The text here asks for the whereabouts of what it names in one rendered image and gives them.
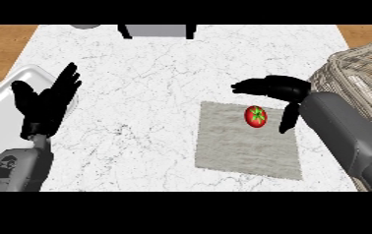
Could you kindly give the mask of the white tray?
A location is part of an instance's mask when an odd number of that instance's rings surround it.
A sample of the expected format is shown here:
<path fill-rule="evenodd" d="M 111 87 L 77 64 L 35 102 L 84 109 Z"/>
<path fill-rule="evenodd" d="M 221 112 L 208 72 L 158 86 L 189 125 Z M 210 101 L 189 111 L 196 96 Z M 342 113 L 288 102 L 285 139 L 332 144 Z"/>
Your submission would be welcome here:
<path fill-rule="evenodd" d="M 12 83 L 24 81 L 35 93 L 56 84 L 56 77 L 37 65 L 10 71 L 0 82 L 0 153 L 10 148 L 31 148 L 34 143 L 21 138 L 24 114 L 16 108 Z"/>

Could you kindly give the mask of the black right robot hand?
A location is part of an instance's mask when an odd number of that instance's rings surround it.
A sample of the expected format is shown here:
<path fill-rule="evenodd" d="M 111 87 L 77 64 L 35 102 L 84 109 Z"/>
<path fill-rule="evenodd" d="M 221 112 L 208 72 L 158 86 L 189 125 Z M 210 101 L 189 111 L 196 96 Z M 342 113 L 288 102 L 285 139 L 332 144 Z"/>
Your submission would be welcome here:
<path fill-rule="evenodd" d="M 247 79 L 232 85 L 233 93 L 264 95 L 288 101 L 283 110 L 279 133 L 295 127 L 300 117 L 300 104 L 311 93 L 311 83 L 294 77 L 270 75 L 264 79 Z"/>

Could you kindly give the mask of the wicker basket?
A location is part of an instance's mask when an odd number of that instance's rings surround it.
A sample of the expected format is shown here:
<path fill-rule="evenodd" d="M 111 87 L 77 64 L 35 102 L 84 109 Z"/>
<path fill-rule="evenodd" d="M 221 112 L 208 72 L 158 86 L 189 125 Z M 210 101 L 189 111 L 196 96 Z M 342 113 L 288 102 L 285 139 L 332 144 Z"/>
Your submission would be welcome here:
<path fill-rule="evenodd" d="M 372 122 L 372 43 L 334 53 L 313 73 L 310 82 L 311 93 L 337 93 Z M 360 179 L 351 176 L 350 178 L 360 191 L 372 192 L 372 188 Z"/>

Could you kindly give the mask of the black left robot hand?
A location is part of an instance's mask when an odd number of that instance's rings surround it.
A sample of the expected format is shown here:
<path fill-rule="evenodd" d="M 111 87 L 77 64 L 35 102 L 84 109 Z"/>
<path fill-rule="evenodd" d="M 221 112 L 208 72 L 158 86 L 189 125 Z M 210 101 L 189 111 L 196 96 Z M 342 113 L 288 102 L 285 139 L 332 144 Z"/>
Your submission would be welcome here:
<path fill-rule="evenodd" d="M 50 88 L 35 93 L 24 81 L 12 83 L 15 106 L 24 114 L 21 138 L 27 140 L 34 135 L 52 137 L 58 131 L 66 106 L 81 86 L 77 65 L 69 63 L 62 70 Z"/>

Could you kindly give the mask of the red tomato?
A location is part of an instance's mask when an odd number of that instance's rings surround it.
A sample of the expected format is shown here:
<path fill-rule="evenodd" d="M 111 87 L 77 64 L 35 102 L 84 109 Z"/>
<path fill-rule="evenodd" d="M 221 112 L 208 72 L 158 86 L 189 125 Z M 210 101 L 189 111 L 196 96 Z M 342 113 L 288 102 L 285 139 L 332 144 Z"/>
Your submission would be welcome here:
<path fill-rule="evenodd" d="M 267 122 L 267 114 L 260 106 L 249 106 L 244 112 L 244 119 L 252 128 L 261 128 Z"/>

